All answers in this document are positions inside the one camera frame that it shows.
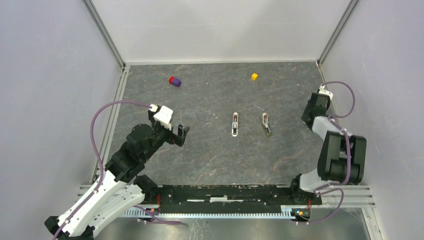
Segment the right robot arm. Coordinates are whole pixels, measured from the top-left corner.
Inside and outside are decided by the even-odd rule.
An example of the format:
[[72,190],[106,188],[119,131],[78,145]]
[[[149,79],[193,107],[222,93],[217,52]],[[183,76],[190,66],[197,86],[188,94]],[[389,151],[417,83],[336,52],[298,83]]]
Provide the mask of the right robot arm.
[[332,97],[327,90],[313,92],[301,116],[323,144],[317,167],[291,181],[288,196],[295,204],[306,201],[309,193],[318,193],[330,186],[358,185],[363,180],[367,140],[350,133],[327,115]]

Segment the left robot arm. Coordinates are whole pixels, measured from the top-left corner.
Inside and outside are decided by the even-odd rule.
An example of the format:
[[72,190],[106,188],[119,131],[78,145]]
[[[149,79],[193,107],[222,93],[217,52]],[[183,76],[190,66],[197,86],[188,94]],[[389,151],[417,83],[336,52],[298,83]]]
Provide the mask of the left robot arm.
[[182,147],[189,130],[179,125],[173,133],[158,121],[134,126],[95,184],[68,211],[44,222],[53,239],[92,240],[129,208],[153,203],[157,186],[139,173],[164,143]]

